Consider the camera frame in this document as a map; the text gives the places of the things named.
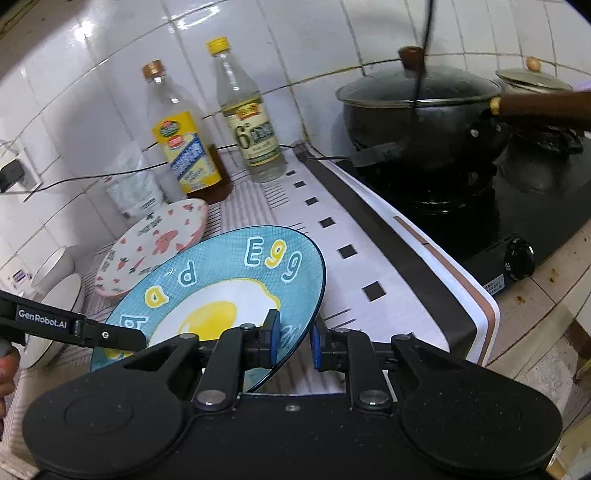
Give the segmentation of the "person left hand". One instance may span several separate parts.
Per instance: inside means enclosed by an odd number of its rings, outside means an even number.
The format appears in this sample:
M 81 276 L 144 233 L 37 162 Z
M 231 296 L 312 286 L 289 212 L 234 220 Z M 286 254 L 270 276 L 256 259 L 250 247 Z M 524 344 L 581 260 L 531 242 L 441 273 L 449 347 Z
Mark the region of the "person left hand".
M 15 375 L 19 368 L 20 354 L 10 347 L 0 358 L 0 429 L 4 431 L 4 419 L 7 415 L 6 398 L 15 391 Z

